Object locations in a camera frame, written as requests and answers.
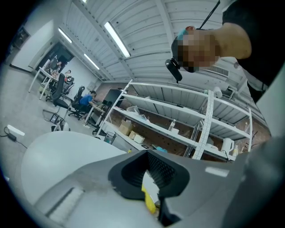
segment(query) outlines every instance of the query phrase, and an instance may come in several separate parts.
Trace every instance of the white shelving unit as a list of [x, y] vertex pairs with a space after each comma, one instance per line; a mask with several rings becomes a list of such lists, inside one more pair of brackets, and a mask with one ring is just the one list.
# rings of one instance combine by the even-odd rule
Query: white shelving unit
[[119, 131], [119, 128], [110, 123], [110, 122], [105, 122], [105, 124], [110, 127], [114, 132], [116, 132], [117, 135], [119, 135], [121, 138], [123, 138], [124, 140], [126, 140], [130, 145], [132, 145], [134, 148], [136, 148], [139, 151], [145, 150], [144, 147], [142, 147], [142, 144], [139, 144], [137, 142], [135, 142], [134, 140], [130, 139], [129, 136], [124, 135], [122, 132]]
[[[136, 90], [138, 96], [124, 94], [127, 88], [132, 85]], [[133, 106], [138, 106], [138, 108], [151, 112], [153, 114], [163, 116], [168, 119], [176, 119], [178, 122], [195, 127], [201, 122], [203, 123], [201, 137], [199, 142], [191, 140], [189, 138], [183, 137], [179, 134], [175, 134], [163, 127], [155, 125], [149, 121], [146, 121], [139, 116], [115, 107], [115, 104], [123, 96], [128, 100]], [[214, 97], [212, 91], [208, 91], [208, 94], [201, 92], [188, 90], [184, 88], [159, 85], [159, 84], [148, 84], [148, 83], [137, 83], [132, 82], [124, 88], [121, 95], [115, 101], [114, 105], [107, 114], [104, 122], [102, 123], [97, 135], [99, 135], [102, 126], [107, 124], [112, 127], [112, 129], [123, 139], [125, 139], [129, 144], [133, 145], [138, 150], [144, 150], [140, 144], [134, 142], [129, 137], [122, 134], [118, 127], [107, 122], [111, 112], [115, 110], [124, 115], [125, 117], [137, 122], [153, 131], [156, 131], [166, 137], [169, 137], [177, 142], [184, 145], [193, 147], [195, 153], [193, 159], [200, 159], [204, 152], [211, 154], [213, 156], [218, 156], [221, 159], [235, 160], [233, 156], [227, 156], [225, 153], [218, 151], [214, 148], [206, 146], [206, 142], [209, 134], [214, 135], [218, 138], [231, 138], [232, 140], [238, 140], [242, 138], [248, 138], [249, 145], [248, 150], [250, 151], [252, 144], [252, 116], [251, 110], [241, 109], [234, 104], [227, 101], [218, 99]], [[245, 133], [237, 129], [234, 124], [240, 120], [248, 117], [249, 118], [249, 132]]]

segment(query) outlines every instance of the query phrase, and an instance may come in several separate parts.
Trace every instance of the person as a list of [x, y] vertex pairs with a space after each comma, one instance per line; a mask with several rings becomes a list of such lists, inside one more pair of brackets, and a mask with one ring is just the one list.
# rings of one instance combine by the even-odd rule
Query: person
[[94, 90], [92, 90], [90, 92], [90, 94], [85, 95], [84, 97], [82, 97], [79, 101], [79, 104], [82, 105], [84, 108], [83, 110], [86, 112], [81, 118], [80, 120], [85, 121], [85, 118], [87, 117], [88, 113], [90, 112], [90, 105], [92, 105], [93, 100], [96, 97], [96, 92]]
[[283, 36], [278, 34], [278, 17], [283, 8], [274, 0], [220, 2], [223, 26], [212, 30], [186, 27], [172, 43], [173, 57], [187, 71], [209, 67], [219, 57], [235, 57], [243, 68], [251, 97], [256, 103], [285, 61]]
[[48, 73], [56, 77], [61, 69], [61, 61], [59, 61], [54, 67], [49, 68]]
[[68, 77], [70, 77], [71, 70], [66, 71], [64, 81], [67, 82]]

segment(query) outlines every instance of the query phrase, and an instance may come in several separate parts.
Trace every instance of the gray floor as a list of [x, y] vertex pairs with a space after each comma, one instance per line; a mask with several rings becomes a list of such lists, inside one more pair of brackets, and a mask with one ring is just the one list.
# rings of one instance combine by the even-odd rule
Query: gray floor
[[[38, 136], [51, 131], [50, 122], [43, 118], [42, 110], [56, 112], [52, 102], [39, 100], [38, 92], [40, 79], [36, 81], [30, 93], [29, 86], [33, 75], [6, 65], [0, 72], [0, 135], [4, 135], [4, 127], [8, 124], [23, 131], [25, 136], [18, 136], [17, 140], [28, 147]], [[66, 109], [60, 109], [59, 115], [64, 116]], [[91, 135], [93, 128], [86, 128], [82, 121], [74, 116], [66, 117], [71, 131]], [[0, 137], [0, 162], [3, 174], [9, 178], [11, 188], [19, 197], [23, 197], [20, 181], [21, 163], [26, 149], [19, 143], [7, 137]]]

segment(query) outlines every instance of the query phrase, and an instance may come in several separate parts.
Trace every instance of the cable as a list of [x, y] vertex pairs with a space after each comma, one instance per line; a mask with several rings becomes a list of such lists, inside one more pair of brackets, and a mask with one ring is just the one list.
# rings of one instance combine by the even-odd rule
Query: cable
[[9, 128], [7, 128], [8, 129], [8, 133], [5, 131], [6, 128], [7, 127], [4, 127], [4, 132], [5, 132], [5, 134], [9, 134], [10, 133]]
[[[9, 131], [9, 128], [7, 128], [7, 129], [8, 129], [8, 133], [7, 133], [7, 132], [5, 131], [6, 128], [7, 128], [7, 127], [4, 127], [4, 132], [5, 132], [6, 135], [0, 135], [0, 137], [6, 137], [6, 136], [8, 136], [8, 134], [10, 133], [10, 131]], [[21, 144], [23, 147], [25, 147], [25, 148], [27, 149], [27, 147], [26, 147], [24, 144], [22, 144], [21, 142], [18, 142], [17, 140], [16, 140], [16, 142], [19, 143], [19, 144]]]
[[24, 144], [22, 144], [21, 142], [18, 142], [17, 140], [16, 140], [16, 142], [21, 144], [23, 147], [25, 147], [27, 149], [27, 147]]
[[4, 132], [5, 132], [6, 135], [0, 135], [0, 137], [7, 137], [7, 136], [8, 136], [8, 134], [9, 134], [10, 132], [9, 132], [9, 129], [7, 128], [7, 129], [8, 129], [8, 133], [7, 133], [7, 132], [5, 131], [6, 128], [7, 128], [7, 127], [4, 127]]
[[227, 155], [227, 152], [225, 151], [225, 150], [222, 150], [221, 152], [224, 152], [225, 154], [226, 154], [226, 156], [227, 156], [227, 160], [226, 160], [226, 163], [229, 161], [229, 159], [228, 159], [228, 155]]
[[215, 5], [215, 7], [212, 9], [212, 11], [209, 13], [209, 15], [206, 17], [206, 19], [204, 20], [204, 22], [202, 23], [202, 25], [200, 26], [199, 29], [201, 29], [203, 27], [203, 25], [208, 21], [208, 19], [211, 17], [211, 15], [213, 14], [213, 12], [217, 9], [217, 7], [219, 6], [220, 1], [217, 2], [217, 4]]

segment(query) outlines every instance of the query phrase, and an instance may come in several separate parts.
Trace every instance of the white wall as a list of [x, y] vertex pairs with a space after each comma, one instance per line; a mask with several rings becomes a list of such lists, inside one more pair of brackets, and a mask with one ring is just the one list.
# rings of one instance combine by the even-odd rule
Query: white wall
[[16, 54], [12, 65], [32, 71], [35, 57], [39, 60], [43, 53], [50, 47], [50, 42], [55, 42], [55, 32], [62, 21], [62, 13], [55, 4], [46, 1], [40, 4], [28, 17], [24, 28], [30, 37]]
[[75, 86], [71, 89], [68, 97], [71, 99], [74, 98], [80, 86], [84, 86], [85, 90], [83, 91], [82, 95], [88, 94], [89, 90], [87, 86], [90, 82], [96, 83], [95, 88], [98, 87], [98, 83], [100, 81], [96, 78], [92, 72], [80, 62], [80, 60], [74, 57], [61, 71], [65, 73], [66, 71], [71, 70], [71, 76], [74, 78]]

